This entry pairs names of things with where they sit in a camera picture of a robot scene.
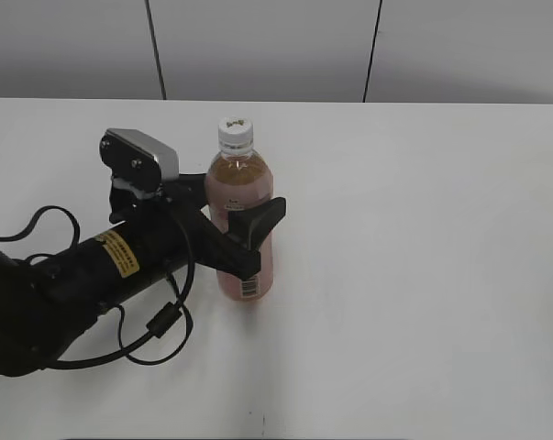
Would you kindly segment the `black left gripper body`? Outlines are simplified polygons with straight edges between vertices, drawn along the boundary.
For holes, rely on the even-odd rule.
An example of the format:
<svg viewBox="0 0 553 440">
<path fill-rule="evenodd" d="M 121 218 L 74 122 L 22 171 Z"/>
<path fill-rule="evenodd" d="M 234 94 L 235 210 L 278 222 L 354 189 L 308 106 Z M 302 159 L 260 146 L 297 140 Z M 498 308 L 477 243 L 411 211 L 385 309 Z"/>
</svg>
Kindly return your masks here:
<svg viewBox="0 0 553 440">
<path fill-rule="evenodd" d="M 178 179 L 148 199 L 114 188 L 111 179 L 110 221 L 138 261 L 156 268 L 166 262 L 175 269 L 192 261 L 242 280 L 256 275 L 259 251 L 242 247 L 207 218 L 205 188 L 184 188 Z"/>
</svg>

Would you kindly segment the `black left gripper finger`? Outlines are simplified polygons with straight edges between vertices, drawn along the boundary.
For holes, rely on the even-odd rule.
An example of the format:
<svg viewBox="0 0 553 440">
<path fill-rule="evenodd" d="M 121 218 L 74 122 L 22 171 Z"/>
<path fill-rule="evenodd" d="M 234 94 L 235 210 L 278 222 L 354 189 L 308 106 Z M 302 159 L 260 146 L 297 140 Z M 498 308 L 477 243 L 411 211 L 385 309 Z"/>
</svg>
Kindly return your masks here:
<svg viewBox="0 0 553 440">
<path fill-rule="evenodd" d="M 203 189 L 205 187 L 205 173 L 181 173 L 178 183 L 189 189 Z"/>
<path fill-rule="evenodd" d="M 271 231 L 286 216 L 286 199 L 272 198 L 258 206 L 230 211 L 227 236 L 247 250 L 259 250 Z"/>
</svg>

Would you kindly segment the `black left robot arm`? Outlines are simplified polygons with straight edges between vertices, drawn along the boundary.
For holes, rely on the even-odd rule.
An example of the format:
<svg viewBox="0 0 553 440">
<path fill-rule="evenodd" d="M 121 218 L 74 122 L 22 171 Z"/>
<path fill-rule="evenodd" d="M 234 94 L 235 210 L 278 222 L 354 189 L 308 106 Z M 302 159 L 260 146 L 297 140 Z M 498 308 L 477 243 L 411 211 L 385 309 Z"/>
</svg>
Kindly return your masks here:
<svg viewBox="0 0 553 440">
<path fill-rule="evenodd" d="M 285 200 L 272 197 L 230 213 L 220 230 L 204 214 L 201 174 L 184 174 L 145 200 L 113 189 L 111 200 L 114 226 L 98 236 L 73 236 L 53 255 L 14 259 L 0 250 L 0 375 L 98 367 L 133 358 L 179 322 L 192 329 L 186 300 L 196 267 L 249 280 L 260 272 L 262 243 L 286 213 Z M 63 359 L 100 316 L 162 280 L 175 298 L 147 322 L 144 335 L 106 355 Z"/>
</svg>

